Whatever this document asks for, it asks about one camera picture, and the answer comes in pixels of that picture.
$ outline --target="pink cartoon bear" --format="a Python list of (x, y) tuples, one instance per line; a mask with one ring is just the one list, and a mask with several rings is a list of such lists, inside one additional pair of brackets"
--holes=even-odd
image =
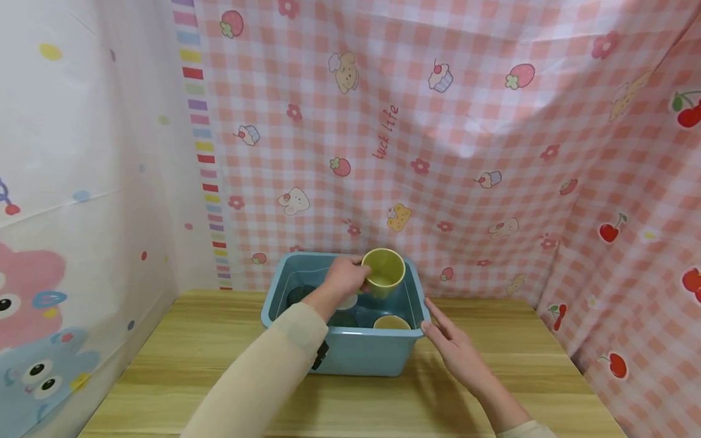
[(49, 336), (61, 328), (54, 289), (66, 263), (51, 251), (13, 252), (0, 243), (0, 351)]

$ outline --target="plastic storage box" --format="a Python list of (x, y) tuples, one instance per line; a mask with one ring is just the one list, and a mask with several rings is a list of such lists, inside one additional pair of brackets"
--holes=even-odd
[[(293, 252), (285, 255), (278, 264), (261, 311), (263, 325), (270, 327), (287, 309), (290, 292), (299, 294), (304, 287), (307, 292), (321, 285), (338, 255), (341, 254)], [(347, 376), (399, 376), (402, 373), (416, 340), (423, 337), (421, 321), (430, 320), (416, 266), (408, 259), (404, 262), (407, 265), (404, 280), (386, 299), (361, 294), (353, 307), (336, 312), (329, 322), (326, 358), (310, 372)], [(397, 315), (408, 322), (411, 329), (373, 329), (374, 321), (383, 315)], [(357, 327), (333, 327), (333, 324)]]

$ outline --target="wooden tabletop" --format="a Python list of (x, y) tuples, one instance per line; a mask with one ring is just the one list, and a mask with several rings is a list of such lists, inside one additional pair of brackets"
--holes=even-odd
[[(260, 292), (183, 294), (80, 438), (178, 437), (219, 376), (263, 332)], [(435, 299), (531, 415), (559, 438), (625, 438), (533, 309)], [(267, 437), (492, 437), (482, 409), (423, 338), (397, 378), (309, 375)]]

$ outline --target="hand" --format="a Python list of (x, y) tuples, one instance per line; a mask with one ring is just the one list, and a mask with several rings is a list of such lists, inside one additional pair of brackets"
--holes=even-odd
[(329, 292), (340, 295), (342, 299), (356, 294), (365, 278), (370, 275), (370, 267), (361, 266), (361, 261), (362, 256), (335, 258), (322, 286)]
[(484, 363), (470, 337), (430, 299), (426, 298), (424, 302), (436, 319), (436, 324), (431, 321), (422, 321), (423, 333), (443, 356), (443, 362), (448, 371), (473, 395), (477, 395), (476, 392), (496, 378)]

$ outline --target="colorful stripe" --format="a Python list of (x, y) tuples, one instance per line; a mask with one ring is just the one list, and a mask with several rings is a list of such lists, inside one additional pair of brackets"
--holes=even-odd
[(229, 252), (226, 250), (226, 224), (224, 223), (226, 202), (219, 195), (224, 181), (220, 172), (212, 169), (216, 165), (215, 136), (209, 129), (210, 115), (207, 104), (207, 91), (204, 86), (205, 73), (201, 68), (204, 64), (200, 48), (201, 38), (195, 15), (194, 0), (171, 0), (173, 20), (175, 21), (175, 37), (180, 44), (178, 53), (182, 65), (183, 85), (187, 94), (187, 109), (192, 124), (192, 138), (195, 146), (195, 157), (199, 163), (202, 192), (207, 209), (207, 220), (210, 228), (212, 252), (215, 256), (217, 281), (221, 290), (232, 290), (231, 265)]

